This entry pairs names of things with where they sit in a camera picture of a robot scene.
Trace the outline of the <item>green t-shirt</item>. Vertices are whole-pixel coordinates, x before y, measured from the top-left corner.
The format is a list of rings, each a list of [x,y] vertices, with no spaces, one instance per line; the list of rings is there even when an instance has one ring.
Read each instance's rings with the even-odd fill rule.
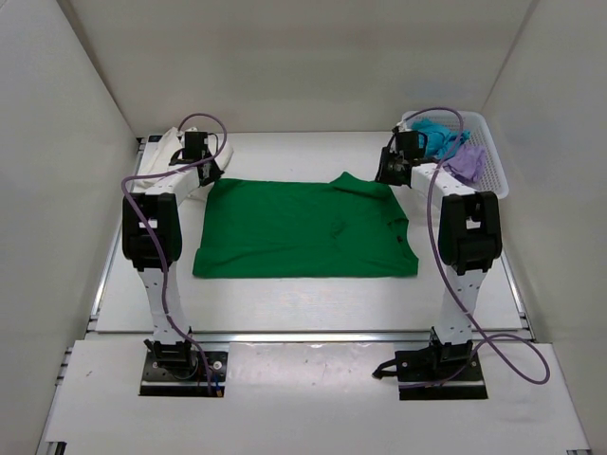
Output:
[[[199,279],[411,278],[419,260],[392,189],[342,173],[328,183],[221,179],[193,260]]]

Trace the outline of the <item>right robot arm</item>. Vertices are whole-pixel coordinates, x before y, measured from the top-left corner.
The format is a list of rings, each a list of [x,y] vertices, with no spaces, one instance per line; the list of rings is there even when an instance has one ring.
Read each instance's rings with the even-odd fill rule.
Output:
[[[438,230],[429,228],[431,248],[445,283],[432,342],[440,347],[425,356],[426,371],[447,379],[459,368],[449,348],[471,344],[480,287],[502,253],[498,198],[492,191],[476,191],[425,156],[426,135],[396,126],[381,150],[376,181],[407,186],[427,198],[427,222],[438,209]]]

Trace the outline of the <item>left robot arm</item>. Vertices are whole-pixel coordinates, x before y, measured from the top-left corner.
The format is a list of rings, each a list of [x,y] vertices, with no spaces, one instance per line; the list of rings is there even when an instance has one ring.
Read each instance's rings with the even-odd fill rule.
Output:
[[[223,174],[217,156],[229,145],[215,134],[173,127],[160,137],[139,174],[121,182],[121,245],[141,279],[153,323],[149,348],[169,349],[178,377],[195,372],[198,353],[179,296],[176,264],[183,250],[179,206]]]

